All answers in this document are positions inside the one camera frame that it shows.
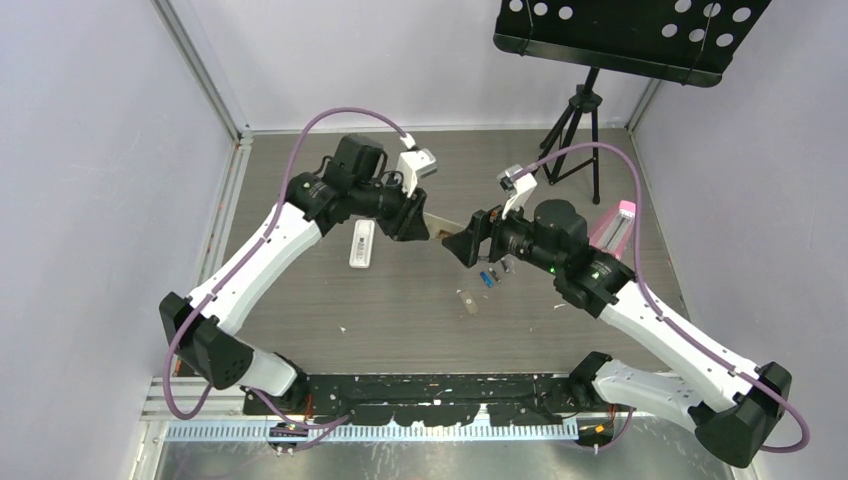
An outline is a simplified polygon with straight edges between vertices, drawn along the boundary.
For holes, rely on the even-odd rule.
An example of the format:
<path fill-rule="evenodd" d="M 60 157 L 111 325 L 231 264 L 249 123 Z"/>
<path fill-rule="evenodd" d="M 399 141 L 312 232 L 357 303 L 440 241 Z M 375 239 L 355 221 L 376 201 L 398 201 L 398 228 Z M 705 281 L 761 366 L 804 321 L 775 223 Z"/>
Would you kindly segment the remote battery cover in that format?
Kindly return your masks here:
<path fill-rule="evenodd" d="M 459 290 L 457 292 L 457 295 L 459 296 L 464 308 L 466 309 L 469 315 L 476 315 L 478 313 L 478 306 L 472 294 L 468 290 Z"/>

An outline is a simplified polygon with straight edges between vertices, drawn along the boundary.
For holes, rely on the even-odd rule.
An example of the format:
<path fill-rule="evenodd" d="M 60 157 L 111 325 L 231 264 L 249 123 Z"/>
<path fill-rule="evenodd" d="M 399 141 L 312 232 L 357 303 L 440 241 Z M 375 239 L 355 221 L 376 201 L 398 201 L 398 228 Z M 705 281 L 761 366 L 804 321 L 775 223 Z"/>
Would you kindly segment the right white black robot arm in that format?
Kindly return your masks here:
<path fill-rule="evenodd" d="M 791 373 L 777 362 L 758 365 L 708 337 L 663 304 L 634 270 L 592 246 L 586 220 L 566 200 L 521 210 L 475 212 L 465 226 L 427 215 L 431 234 L 466 267 L 489 254 L 509 255 L 553 276 L 573 307 L 618 329 L 675 371 L 675 379 L 629 367 L 608 354 L 589 354 L 572 372 L 571 397 L 584 410 L 622 404 L 692 432 L 711 454 L 745 468 L 787 411 Z"/>

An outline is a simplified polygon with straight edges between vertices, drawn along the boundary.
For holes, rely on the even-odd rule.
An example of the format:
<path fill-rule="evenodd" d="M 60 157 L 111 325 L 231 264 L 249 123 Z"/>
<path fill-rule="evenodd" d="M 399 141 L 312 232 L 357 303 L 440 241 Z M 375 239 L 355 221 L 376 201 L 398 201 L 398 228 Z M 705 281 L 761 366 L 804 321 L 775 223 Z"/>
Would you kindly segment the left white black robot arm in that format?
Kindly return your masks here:
<path fill-rule="evenodd" d="M 379 173 L 383 146 L 358 134 L 344 136 L 318 173 L 290 180 L 285 201 L 273 206 L 256 232 L 210 279 L 186 296 L 167 294 L 159 305 L 176 356 L 212 388 L 259 389 L 280 412 L 298 412 L 307 398 L 305 375 L 279 354 L 238 339 L 237 333 L 277 278 L 335 225 L 352 216 L 374 220 L 395 241 L 423 241 L 425 192 L 421 178 L 436 159 L 414 147 L 395 169 Z"/>

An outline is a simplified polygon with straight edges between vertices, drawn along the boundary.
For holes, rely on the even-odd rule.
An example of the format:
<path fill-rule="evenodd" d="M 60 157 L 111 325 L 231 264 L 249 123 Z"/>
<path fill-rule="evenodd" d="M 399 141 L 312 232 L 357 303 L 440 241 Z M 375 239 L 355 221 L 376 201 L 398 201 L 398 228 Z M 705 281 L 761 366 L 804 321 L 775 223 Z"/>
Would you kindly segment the white remote with buttons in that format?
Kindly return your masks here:
<path fill-rule="evenodd" d="M 439 217 L 429 212 L 423 213 L 430 240 L 443 240 L 465 230 L 463 224 Z"/>

